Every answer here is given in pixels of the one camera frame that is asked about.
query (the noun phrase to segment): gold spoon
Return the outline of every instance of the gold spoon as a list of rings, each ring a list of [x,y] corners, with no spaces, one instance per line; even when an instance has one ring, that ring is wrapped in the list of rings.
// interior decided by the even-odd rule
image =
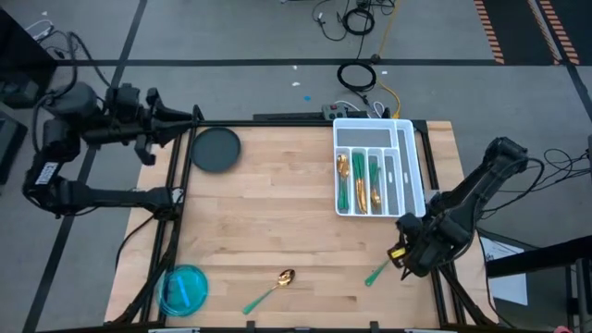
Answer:
[[[281,272],[279,277],[277,277],[277,284],[270,290],[268,290],[263,296],[259,297],[258,299],[254,300],[251,304],[247,305],[242,309],[242,313],[244,315],[248,315],[254,308],[257,306],[265,297],[267,297],[271,291],[275,290],[277,287],[286,287],[288,286],[296,276],[296,272],[293,269],[286,269],[285,271]]]

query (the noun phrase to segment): gray carpet floor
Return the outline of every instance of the gray carpet floor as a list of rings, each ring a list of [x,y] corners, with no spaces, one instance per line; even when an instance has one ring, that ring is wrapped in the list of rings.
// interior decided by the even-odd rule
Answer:
[[[316,1],[148,0],[129,59],[354,58],[360,38],[326,40],[312,22]],[[0,0],[21,25],[51,19],[62,31],[76,31],[96,59],[119,59],[138,0]],[[345,2],[321,7],[327,33],[339,35],[335,11]],[[376,13],[376,30],[364,40],[362,57],[376,52],[387,18]],[[64,41],[52,41],[55,45]],[[384,54],[400,59],[492,59],[472,1],[402,0]],[[579,156],[592,132],[588,117],[564,67],[381,66],[380,78],[401,97],[401,117],[449,120],[467,174],[487,144],[508,136],[534,157],[548,148]],[[114,67],[101,68],[108,78]],[[250,119],[253,114],[316,112],[322,104],[360,101],[336,79],[334,66],[126,67],[122,82],[142,89],[157,87],[165,105],[191,110],[198,104],[207,119]],[[592,70],[578,68],[592,85]],[[352,81],[364,73],[346,73]],[[60,68],[53,87],[69,80]],[[79,80],[103,94],[105,86],[91,68]],[[374,89],[371,100],[395,105],[388,93]],[[30,110],[7,111],[29,125]],[[32,299],[59,229],[60,220],[32,207],[19,192],[32,158],[30,137],[20,149],[11,177],[0,195],[0,327],[22,330]],[[560,155],[551,158],[562,159]],[[63,174],[78,175],[83,154]],[[130,147],[111,145],[98,152],[88,183],[99,188],[135,186],[140,162]],[[529,171],[506,185],[525,189],[536,175]],[[500,194],[495,202],[512,197]],[[482,228],[536,246],[551,245],[592,233],[589,223],[590,178],[571,179],[526,196],[482,222]],[[101,325],[112,287],[114,260],[129,210],[103,209],[77,218],[50,289],[39,330]],[[564,324],[561,271],[529,275],[528,307],[499,302],[504,314],[524,327]]]

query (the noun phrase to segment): wooden table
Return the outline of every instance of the wooden table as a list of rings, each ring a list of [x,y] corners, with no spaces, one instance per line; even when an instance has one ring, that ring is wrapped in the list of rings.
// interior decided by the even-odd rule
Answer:
[[[449,190],[463,171],[449,122],[428,122],[439,186]],[[398,239],[394,221],[340,217],[335,213],[332,128],[233,129],[242,142],[231,172],[212,175],[192,166],[177,264],[199,266],[210,295],[203,308],[169,327],[438,327],[430,277],[410,276],[389,265],[368,288],[364,279]],[[426,163],[418,140],[424,179]],[[155,151],[157,164],[142,168],[138,187],[163,186],[172,143]],[[180,161],[185,149],[181,146]],[[180,179],[179,163],[177,179]],[[149,216],[132,210],[128,232]],[[117,269],[105,320],[112,320],[143,285],[156,222],[130,239]],[[490,318],[483,256],[478,242],[456,262],[459,280]],[[276,290],[251,314],[242,308],[274,285],[283,269],[296,280]],[[450,290],[442,282],[449,320]],[[151,317],[156,318],[153,306]]]

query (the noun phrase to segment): power cord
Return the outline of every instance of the power cord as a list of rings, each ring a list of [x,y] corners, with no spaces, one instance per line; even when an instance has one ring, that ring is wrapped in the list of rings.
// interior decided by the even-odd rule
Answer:
[[[549,160],[549,157],[548,157],[548,154],[551,153],[551,152],[561,153],[564,156],[566,156],[567,159],[564,160],[564,161],[550,161]],[[552,174],[544,177],[541,180],[540,179],[541,178],[540,176],[544,172],[544,165],[543,165],[543,166],[541,166],[541,169],[539,171],[539,174],[538,174],[539,177],[536,178],[536,185],[535,185],[535,187],[532,187],[531,186],[529,189],[523,190],[523,191],[517,191],[517,190],[499,190],[500,192],[517,192],[517,193],[521,193],[521,194],[519,194],[516,198],[510,200],[509,202],[504,203],[504,204],[502,204],[502,205],[500,205],[498,207],[484,210],[483,211],[484,213],[490,213],[490,214],[488,216],[482,216],[481,219],[484,219],[485,220],[485,219],[488,219],[488,218],[494,216],[501,208],[503,208],[503,207],[505,207],[505,206],[507,206],[509,204],[515,203],[516,201],[524,198],[526,196],[526,194],[528,194],[529,192],[542,191],[542,190],[545,190],[545,189],[547,189],[547,188],[549,188],[551,186],[554,186],[556,184],[559,184],[559,183],[561,183],[561,182],[563,182],[563,181],[565,181],[567,179],[573,179],[573,178],[577,178],[577,177],[581,177],[581,176],[584,176],[584,175],[589,174],[590,173],[590,168],[574,169],[574,164],[575,163],[577,163],[579,161],[582,161],[582,160],[585,160],[585,159],[587,159],[587,157],[588,157],[588,152],[580,155],[577,158],[571,158],[567,153],[565,153],[561,149],[551,148],[551,149],[546,150],[545,153],[543,153],[543,158],[545,159],[545,161],[547,163],[544,164],[544,165],[549,165],[549,166],[555,167],[557,169],[557,171],[555,171],[554,173],[552,173]],[[568,165],[567,166],[558,166],[558,164],[560,164],[560,163],[568,163]],[[548,179],[550,179],[553,176],[556,176],[558,173],[560,173],[562,171],[567,172],[565,174],[565,176],[563,176],[563,177],[561,177],[559,179],[556,179],[555,181],[553,181],[550,184],[547,184],[545,186],[541,186]]]
[[[313,11],[311,12],[311,16],[313,17],[313,21],[316,22],[319,25],[319,27],[321,27],[321,31],[323,32],[323,35],[325,36],[325,38],[327,38],[328,40],[333,41],[333,42],[343,41],[345,39],[345,37],[348,35],[347,31],[343,32],[343,36],[338,37],[338,38],[333,38],[333,37],[327,35],[327,32],[325,31],[325,24],[327,24],[327,23],[325,21],[323,21],[323,12],[320,12],[318,14],[318,17],[315,16],[316,9],[319,6],[323,5],[327,1],[330,1],[330,0],[323,0],[320,3],[316,4],[316,6],[314,6],[314,8],[313,8]],[[345,6],[345,9],[343,10],[343,16],[345,16],[346,13],[348,12],[349,6],[350,6],[350,0],[348,0],[348,3]],[[343,24],[342,23],[343,19],[339,15],[339,12],[336,12],[335,14],[337,15],[337,22]]]
[[[372,1],[369,1],[366,5],[369,7],[370,10],[372,10],[372,7],[373,6],[381,6],[381,9],[382,9],[383,6],[387,6],[387,5],[382,5],[383,2],[384,1],[379,2],[378,4],[373,4]],[[392,27],[392,23],[393,23],[396,15],[397,15],[397,12],[398,12],[398,9],[399,9],[399,6],[400,6],[400,5],[395,6],[394,5],[394,2],[391,2],[391,3],[392,3],[393,9],[390,11],[390,13],[388,13],[390,15],[390,18],[389,18],[389,21],[388,21],[388,26],[387,26],[384,34],[383,34],[382,42],[380,44],[378,54],[377,55],[373,55],[372,58],[371,58],[371,62],[373,64],[375,64],[380,59],[380,55],[382,54],[382,52],[384,50],[384,46],[386,44],[386,40],[387,40],[387,38],[389,36],[389,31],[390,31],[390,29]],[[353,14],[361,14],[362,13],[360,10],[356,10],[356,9],[348,12],[348,14],[346,14],[346,16],[349,16],[351,13],[353,13]],[[370,108],[373,108],[373,107],[369,104],[367,95],[366,94],[362,94],[362,93],[367,93],[367,92],[371,91],[372,89],[374,89],[374,87],[376,86],[376,84],[378,84],[380,86],[380,88],[382,88],[385,91],[387,91],[388,93],[390,93],[393,96],[393,98],[395,99],[395,101],[397,102],[397,108],[395,109],[395,112],[392,114],[392,117],[393,118],[399,118],[399,117],[401,117],[401,99],[399,98],[399,96],[397,95],[397,93],[394,90],[392,90],[391,88],[389,88],[386,84],[384,84],[377,77],[376,72],[374,71],[374,69],[370,65],[367,65],[367,64],[362,63],[362,62],[359,61],[360,55],[362,53],[362,49],[364,47],[364,37],[365,37],[365,35],[367,33],[369,33],[374,28],[374,24],[375,24],[375,20],[374,20],[373,14],[370,11],[367,11],[365,9],[362,9],[362,10],[365,12],[365,17],[366,17],[366,21],[365,21],[365,24],[364,24],[364,30],[363,30],[363,32],[365,32],[365,33],[362,34],[362,40],[360,41],[360,47],[358,49],[358,54],[357,54],[357,56],[356,56],[356,58],[355,58],[354,61],[348,62],[348,63],[345,63],[345,64],[339,66],[338,73],[337,73],[338,81],[345,88],[347,88],[352,93],[355,93],[358,97],[360,97],[360,99],[362,99],[362,101],[364,102],[364,104],[367,105]],[[370,28],[367,27],[368,22],[371,22]],[[345,69],[345,68],[347,68],[349,66],[358,66],[358,67],[362,67],[362,68],[366,69],[370,73],[370,75],[372,76],[372,79],[370,80],[370,82],[368,84],[365,84],[365,85],[353,85],[353,84],[349,84],[348,82],[345,81],[345,79],[343,79],[343,76],[342,76],[343,69]]]
[[[179,195],[179,197],[177,198],[177,200],[175,201],[173,208],[172,208],[172,212],[170,214],[170,216],[167,216],[163,219],[169,220],[171,219],[171,216],[174,213],[175,208],[177,208],[177,205],[180,203],[181,199],[185,196],[185,193],[183,192],[182,194]],[[148,225],[148,223],[150,223],[150,221],[152,221],[154,219],[154,214],[150,215],[150,217],[146,218],[145,221],[143,221],[138,227],[136,227],[134,230],[132,230],[128,236],[126,236],[126,238],[123,239],[123,241],[121,242],[121,245],[119,245],[119,249],[117,249],[117,255],[115,257],[115,269],[117,270],[117,266],[119,265],[119,257],[121,256],[121,252],[123,251],[123,248],[125,247],[126,243],[130,240],[130,238],[135,235],[138,231],[142,230],[142,228],[146,227]]]
[[[39,42],[39,44],[42,44],[43,42],[48,41],[51,37],[56,36],[56,35],[63,36],[64,39],[66,41],[68,41],[68,36],[63,31],[54,30],[54,31],[51,31],[47,36],[45,36],[44,38],[42,38],[38,42]],[[59,57],[60,59],[66,59],[66,55],[70,54],[70,52],[68,50],[63,49],[58,46],[55,46],[55,45],[45,46],[43,49],[45,51],[54,50],[55,55],[57,57]],[[74,44],[74,52],[77,52],[77,51],[78,51],[78,44],[75,43]]]
[[[487,260],[487,258],[485,257],[485,248],[483,247],[483,242],[481,241],[481,235],[479,234],[479,230],[476,231],[477,233],[477,238],[479,240],[479,245],[481,246],[481,254],[483,255],[483,262],[485,262]],[[493,305],[493,301],[491,301],[491,289],[489,287],[489,281],[488,281],[488,273],[487,273],[487,265],[483,265],[483,267],[485,268],[485,286],[486,286],[486,290],[487,290],[487,303],[489,303],[489,307],[491,308],[491,311],[493,311],[494,314],[496,314],[496,316],[503,320],[504,322],[506,322],[506,324],[511,327],[511,328],[516,328],[516,326],[514,324],[512,324],[508,319],[506,319],[503,315],[501,315],[498,310],[496,310],[496,307]]]
[[[353,105],[352,103],[350,103],[348,101],[336,101],[333,104],[345,104],[345,105],[348,105],[349,107],[353,108],[356,111],[362,111],[356,105]],[[378,102],[378,101],[375,101],[375,102],[372,103],[372,110],[374,111],[374,113],[379,118],[382,117],[382,114],[385,112],[385,109],[386,109],[385,106],[382,103]]]

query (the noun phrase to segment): electronic device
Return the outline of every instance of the electronic device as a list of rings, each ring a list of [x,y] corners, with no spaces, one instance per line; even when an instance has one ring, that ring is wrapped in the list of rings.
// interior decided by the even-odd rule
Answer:
[[[56,68],[57,62],[0,8],[0,101],[12,108],[32,107]]]

